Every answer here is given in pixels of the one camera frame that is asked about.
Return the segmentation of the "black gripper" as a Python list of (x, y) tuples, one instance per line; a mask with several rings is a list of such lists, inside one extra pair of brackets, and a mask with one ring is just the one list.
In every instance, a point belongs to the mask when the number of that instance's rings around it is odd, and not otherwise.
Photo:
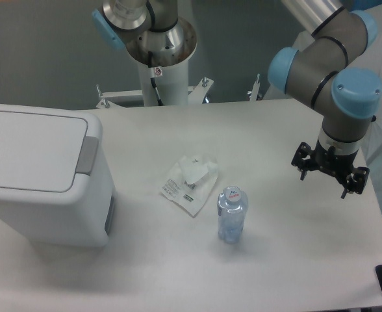
[(354, 167), (356, 155), (356, 142), (318, 139), (314, 150), (307, 143), (301, 142), (291, 165), (301, 173), (301, 180), (305, 179), (308, 172), (317, 170), (339, 178), (338, 182), (344, 188), (341, 198), (344, 199), (347, 194), (362, 194), (368, 181), (370, 169)]

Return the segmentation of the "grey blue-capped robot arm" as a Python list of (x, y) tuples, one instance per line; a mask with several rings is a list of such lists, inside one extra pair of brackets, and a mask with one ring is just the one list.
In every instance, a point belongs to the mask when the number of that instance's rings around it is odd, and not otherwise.
[(382, 80), (374, 71), (351, 63), (377, 38), (376, 20), (365, 11), (349, 11), (340, 1), (284, 5), (313, 41), (304, 50), (280, 50), (270, 63), (268, 81), (323, 118), (315, 147), (301, 143), (292, 165), (302, 176), (320, 171), (334, 177), (344, 194), (361, 194), (370, 171), (353, 162), (376, 118)]

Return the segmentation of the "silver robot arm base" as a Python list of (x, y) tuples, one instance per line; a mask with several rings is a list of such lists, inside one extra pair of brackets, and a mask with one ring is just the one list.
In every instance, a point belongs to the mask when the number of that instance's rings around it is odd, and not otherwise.
[(149, 68), (180, 64), (197, 47), (196, 31), (179, 16), (175, 0), (103, 1), (92, 12), (92, 19), (109, 46), (126, 49)]

